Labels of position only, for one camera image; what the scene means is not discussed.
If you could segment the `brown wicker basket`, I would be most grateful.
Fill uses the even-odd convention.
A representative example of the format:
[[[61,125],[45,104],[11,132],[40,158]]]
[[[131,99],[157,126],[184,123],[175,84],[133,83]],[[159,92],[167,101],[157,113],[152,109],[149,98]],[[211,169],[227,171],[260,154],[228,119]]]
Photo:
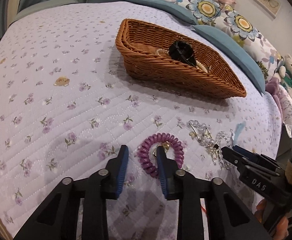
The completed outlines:
[[[246,97],[246,89],[209,46],[149,22],[126,18],[116,37],[126,72],[134,79],[190,90],[211,98]]]

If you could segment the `lavender floral bedspread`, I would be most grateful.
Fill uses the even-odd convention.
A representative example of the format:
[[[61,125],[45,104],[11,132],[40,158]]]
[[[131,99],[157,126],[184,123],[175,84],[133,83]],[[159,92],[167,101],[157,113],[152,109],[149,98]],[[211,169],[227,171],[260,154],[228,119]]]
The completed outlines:
[[[166,12],[129,2],[72,4],[12,24],[0,42],[0,219],[15,235],[62,178],[86,178],[129,147],[123,192],[107,203],[111,239],[175,239],[177,208],[141,168],[137,150],[148,136],[169,133],[184,148],[183,168],[222,178],[250,210],[261,200],[236,168],[212,161],[187,124],[207,125],[221,145],[246,122],[237,144],[277,155],[281,118],[231,60],[245,98],[206,99],[128,76],[115,45],[122,20],[161,25],[198,40]]]

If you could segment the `white teddy bear plush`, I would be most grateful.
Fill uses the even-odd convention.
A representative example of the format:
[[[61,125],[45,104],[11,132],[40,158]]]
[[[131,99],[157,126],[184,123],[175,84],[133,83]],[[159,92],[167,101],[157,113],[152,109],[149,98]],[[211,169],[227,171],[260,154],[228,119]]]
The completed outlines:
[[[280,83],[287,90],[289,96],[292,99],[292,56],[286,54],[284,56],[283,65],[278,69]]]

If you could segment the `teal pillow left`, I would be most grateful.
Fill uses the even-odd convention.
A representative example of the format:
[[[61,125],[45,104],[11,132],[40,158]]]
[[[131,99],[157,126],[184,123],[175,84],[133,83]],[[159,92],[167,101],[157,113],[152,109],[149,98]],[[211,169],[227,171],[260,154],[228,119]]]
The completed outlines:
[[[189,10],[177,4],[170,3],[168,1],[164,1],[164,0],[124,0],[124,1],[135,3],[138,5],[147,6],[147,7],[156,8],[156,9],[168,12],[171,15],[177,17],[178,19],[191,25],[198,24],[197,19],[193,16],[193,14]]]

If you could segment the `butterfly framed picture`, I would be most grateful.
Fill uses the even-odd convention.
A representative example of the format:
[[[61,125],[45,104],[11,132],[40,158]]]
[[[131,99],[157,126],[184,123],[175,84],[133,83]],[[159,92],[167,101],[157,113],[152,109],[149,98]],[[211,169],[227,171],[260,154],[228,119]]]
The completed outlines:
[[[281,8],[279,0],[254,0],[263,9],[265,9],[273,18],[277,17],[277,14]]]

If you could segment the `teal pillow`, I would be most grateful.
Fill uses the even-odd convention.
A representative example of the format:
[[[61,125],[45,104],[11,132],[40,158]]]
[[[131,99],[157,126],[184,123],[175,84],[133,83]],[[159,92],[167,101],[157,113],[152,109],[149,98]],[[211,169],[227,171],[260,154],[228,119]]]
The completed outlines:
[[[260,94],[265,94],[265,80],[257,63],[230,36],[209,25],[193,25],[194,32],[227,55],[249,78]]]
[[[135,3],[138,5],[147,6],[147,7],[156,8],[156,9],[168,12],[171,15],[177,17],[178,19],[191,25],[198,24],[197,19],[193,16],[193,14],[189,10],[177,4],[170,3],[168,1],[164,1],[164,0],[124,0],[124,1]]]

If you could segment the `light blue hair clip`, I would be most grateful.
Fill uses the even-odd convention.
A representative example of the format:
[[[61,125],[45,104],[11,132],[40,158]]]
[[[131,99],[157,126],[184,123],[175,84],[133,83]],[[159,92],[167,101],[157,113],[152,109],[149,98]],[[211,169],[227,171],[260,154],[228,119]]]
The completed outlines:
[[[237,141],[239,139],[239,135],[241,132],[245,129],[246,127],[246,122],[243,121],[241,123],[238,123],[235,127],[235,131],[232,133],[232,141],[233,141],[233,146],[237,144]]]

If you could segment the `floral pillow right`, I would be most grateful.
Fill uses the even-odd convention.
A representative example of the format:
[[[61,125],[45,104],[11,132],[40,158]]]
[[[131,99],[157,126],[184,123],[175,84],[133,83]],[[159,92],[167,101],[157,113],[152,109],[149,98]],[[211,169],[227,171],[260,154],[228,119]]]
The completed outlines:
[[[266,81],[273,77],[283,57],[256,27],[229,5],[222,8],[214,23],[258,64]]]

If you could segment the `teal pillow right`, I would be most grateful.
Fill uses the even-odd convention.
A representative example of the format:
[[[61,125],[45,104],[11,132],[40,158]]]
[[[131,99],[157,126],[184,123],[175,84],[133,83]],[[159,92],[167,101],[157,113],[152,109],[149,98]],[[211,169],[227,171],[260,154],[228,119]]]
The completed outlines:
[[[193,25],[194,32],[227,55],[249,78],[260,94],[265,94],[265,80],[257,63],[230,36],[209,25]]]

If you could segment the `floral pillow left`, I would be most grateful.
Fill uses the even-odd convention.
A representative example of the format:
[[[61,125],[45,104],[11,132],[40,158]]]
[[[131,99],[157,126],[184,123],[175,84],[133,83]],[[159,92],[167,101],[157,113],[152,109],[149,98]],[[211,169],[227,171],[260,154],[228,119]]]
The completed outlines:
[[[164,0],[190,11],[200,25],[215,25],[215,18],[221,15],[223,4],[216,0]]]

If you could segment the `purple floral folded quilt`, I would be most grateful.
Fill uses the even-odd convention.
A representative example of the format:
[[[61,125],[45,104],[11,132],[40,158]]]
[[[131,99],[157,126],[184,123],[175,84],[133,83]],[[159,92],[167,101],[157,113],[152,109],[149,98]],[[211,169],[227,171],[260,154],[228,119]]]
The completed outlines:
[[[288,137],[292,138],[292,98],[286,89],[279,83],[279,79],[272,77],[265,85],[266,92],[271,94],[279,112],[281,120],[286,128]]]

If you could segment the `black wristwatch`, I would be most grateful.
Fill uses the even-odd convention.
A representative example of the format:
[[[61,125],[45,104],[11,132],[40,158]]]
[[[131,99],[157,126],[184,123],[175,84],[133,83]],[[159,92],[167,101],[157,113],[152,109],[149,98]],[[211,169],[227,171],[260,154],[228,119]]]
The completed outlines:
[[[197,66],[194,50],[187,42],[181,40],[175,41],[169,47],[169,55],[175,61],[179,61],[193,67]]]

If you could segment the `floral pillow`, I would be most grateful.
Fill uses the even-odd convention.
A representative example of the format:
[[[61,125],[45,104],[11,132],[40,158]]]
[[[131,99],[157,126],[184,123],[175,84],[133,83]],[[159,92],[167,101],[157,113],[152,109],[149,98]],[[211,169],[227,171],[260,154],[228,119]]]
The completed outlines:
[[[223,4],[216,0],[164,0],[190,11],[200,25],[215,25],[215,18],[221,15]]]
[[[229,5],[222,8],[214,23],[258,64],[266,81],[273,77],[283,57],[256,27]]]

